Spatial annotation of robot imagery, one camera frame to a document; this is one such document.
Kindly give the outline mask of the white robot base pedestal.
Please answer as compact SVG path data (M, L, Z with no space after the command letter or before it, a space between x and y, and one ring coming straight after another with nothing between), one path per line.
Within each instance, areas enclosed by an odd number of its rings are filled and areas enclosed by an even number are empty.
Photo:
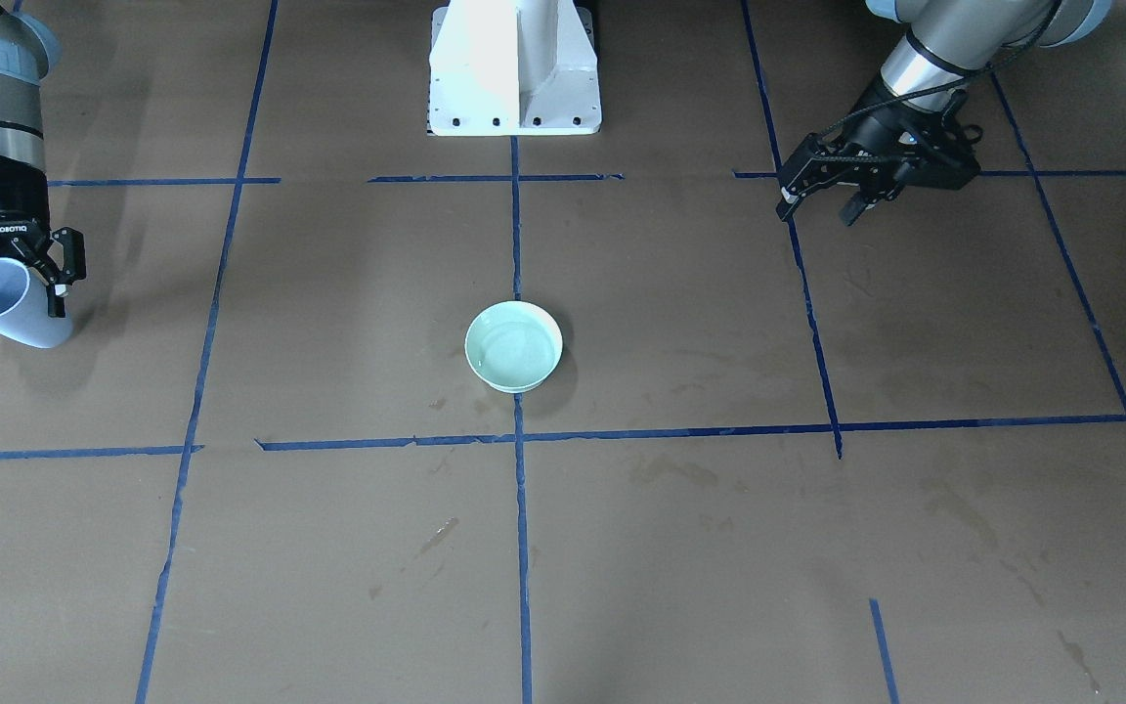
M450 1L434 10L428 62L438 137L602 126L595 1Z

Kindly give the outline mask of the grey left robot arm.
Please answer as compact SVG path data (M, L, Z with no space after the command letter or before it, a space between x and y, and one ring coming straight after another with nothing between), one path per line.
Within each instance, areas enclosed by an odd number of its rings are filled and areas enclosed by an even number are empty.
M872 1L872 14L904 32L849 112L808 133L778 172L778 219L835 186L852 196L852 224L904 189L958 191L981 172L978 126L958 112L969 86L1036 46L1066 45L1094 32L1108 1Z

